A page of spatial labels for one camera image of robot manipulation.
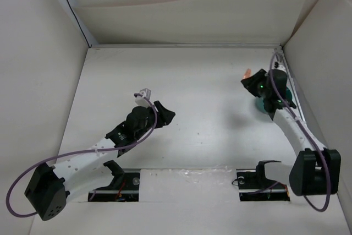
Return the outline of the orange highlighter marker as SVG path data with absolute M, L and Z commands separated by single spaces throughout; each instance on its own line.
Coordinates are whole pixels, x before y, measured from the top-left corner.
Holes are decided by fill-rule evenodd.
M 248 69 L 246 70 L 244 76 L 243 76 L 243 79 L 247 79 L 247 78 L 249 78 L 250 76 L 251 76 L 251 69 L 248 68 Z

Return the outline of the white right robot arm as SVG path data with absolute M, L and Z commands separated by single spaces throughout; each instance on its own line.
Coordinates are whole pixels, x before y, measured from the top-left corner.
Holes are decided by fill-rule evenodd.
M 259 70 L 241 83 L 253 96 L 263 100 L 270 119 L 282 130 L 296 156 L 293 164 L 265 161 L 263 169 L 254 174 L 262 188 L 273 181 L 291 187 L 297 196 L 336 194 L 339 186 L 341 155 L 318 141 L 294 112 L 296 104 L 287 98 L 285 71 Z

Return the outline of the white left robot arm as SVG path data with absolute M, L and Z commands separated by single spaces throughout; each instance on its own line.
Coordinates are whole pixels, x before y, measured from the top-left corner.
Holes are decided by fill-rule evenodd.
M 155 128 L 169 125 L 175 112 L 159 101 L 152 106 L 139 105 L 132 109 L 125 121 L 107 133 L 84 154 L 49 166 L 38 165 L 25 190 L 25 196 L 41 220 L 57 216 L 66 204 L 94 189 L 117 189 L 124 176 L 117 159 L 132 149 L 141 138 Z

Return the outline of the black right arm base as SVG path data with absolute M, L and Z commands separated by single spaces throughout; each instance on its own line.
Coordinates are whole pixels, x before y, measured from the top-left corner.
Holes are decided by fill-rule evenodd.
M 274 162 L 278 161 L 260 161 L 255 169 L 236 169 L 232 185 L 238 187 L 240 201 L 290 201 L 288 187 L 265 176 L 265 164 Z

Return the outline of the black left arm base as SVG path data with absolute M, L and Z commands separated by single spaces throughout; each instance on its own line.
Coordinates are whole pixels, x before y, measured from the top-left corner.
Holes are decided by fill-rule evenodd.
M 103 164 L 113 179 L 108 186 L 89 192 L 88 202 L 138 202 L 141 169 L 122 169 L 115 161 Z

